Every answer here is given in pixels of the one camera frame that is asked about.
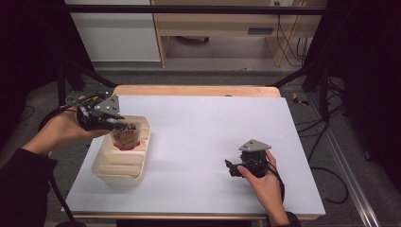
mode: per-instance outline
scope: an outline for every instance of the person's right hand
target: person's right hand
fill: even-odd
[[[22,148],[46,156],[51,150],[62,148],[79,139],[96,138],[109,133],[106,130],[84,130],[77,121],[77,107],[52,117]]]
[[[266,149],[265,153],[269,162],[277,169],[276,160],[271,155],[270,151]],[[256,178],[251,171],[244,166],[238,166],[238,171],[250,183],[257,199],[265,208],[270,219],[270,225],[289,224],[286,210],[282,203],[280,184],[274,174],[268,171],[264,177]]]

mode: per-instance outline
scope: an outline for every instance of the metal bracket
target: metal bracket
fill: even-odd
[[[260,150],[265,150],[265,149],[271,149],[270,145],[264,144],[262,142],[259,142],[257,140],[251,139],[241,147],[239,147],[240,150],[242,151],[248,151],[248,152],[254,152],[254,151],[260,151]]]
[[[120,105],[118,101],[118,95],[112,95],[104,101],[95,105],[95,109],[92,112],[94,116],[100,116],[103,114],[120,116]]]

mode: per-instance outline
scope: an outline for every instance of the floor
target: floor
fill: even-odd
[[[291,45],[296,52],[296,41]],[[288,54],[288,59],[290,64],[300,64],[292,54]],[[118,83],[129,81],[133,84],[266,85],[285,78],[300,68],[290,64],[285,61],[281,67],[276,67],[263,38],[210,37],[209,43],[204,43],[202,40],[177,37],[171,39],[165,67],[159,62],[95,62],[95,67],[102,76]],[[299,130],[304,128],[306,121],[319,119],[316,111],[318,96],[315,93],[303,93],[300,85],[304,79],[303,77],[295,79],[280,89],[282,96],[288,100],[294,123]],[[46,95],[51,91],[54,92],[55,88],[55,84],[49,84],[29,95],[28,103],[38,108],[33,115],[34,118],[22,122],[17,127],[14,133],[18,135],[18,139],[9,141],[8,149],[21,146],[32,136],[32,133],[22,133],[22,131],[34,129],[34,123],[47,113],[48,107],[44,106],[45,98],[46,102],[49,99],[57,101],[54,97]],[[299,100],[307,101],[309,105],[293,102],[294,93],[298,94]],[[335,94],[331,95],[333,96],[330,108],[334,109],[341,104],[341,100]],[[23,114],[29,115],[29,109]],[[386,178],[380,164],[364,160],[361,144],[344,114],[343,110],[333,114],[329,130],[316,147],[317,151],[311,164],[329,167],[343,176],[343,180],[350,188],[350,198],[344,204],[326,201],[324,198],[342,200],[345,194],[343,184],[333,175],[319,170],[313,171],[317,186],[323,194],[327,215],[315,221],[303,222],[303,226],[401,226],[400,194]],[[322,129],[322,125],[318,124],[312,131],[300,134],[305,155],[313,149],[317,139],[315,135]],[[89,143],[90,141],[85,141],[78,146],[83,149]],[[84,153],[71,151],[69,157],[55,153],[56,157],[59,155],[60,162],[55,174],[60,175],[62,190],[68,192]],[[9,156],[9,152],[0,152],[0,166]],[[60,209],[60,204],[54,195],[50,195],[46,227],[66,221],[65,214],[60,212]],[[115,226],[112,220],[84,219],[83,221],[91,227]]]

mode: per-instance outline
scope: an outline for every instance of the plastic container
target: plastic container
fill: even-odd
[[[131,150],[120,150],[113,145],[112,133],[103,136],[92,165],[92,172],[105,183],[136,185],[141,182],[144,175],[150,124],[144,116],[123,116],[128,121],[141,123],[140,145]]]

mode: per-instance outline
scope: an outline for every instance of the electrical outlet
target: electrical outlet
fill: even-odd
[[[270,0],[269,7],[292,7],[294,0]]]

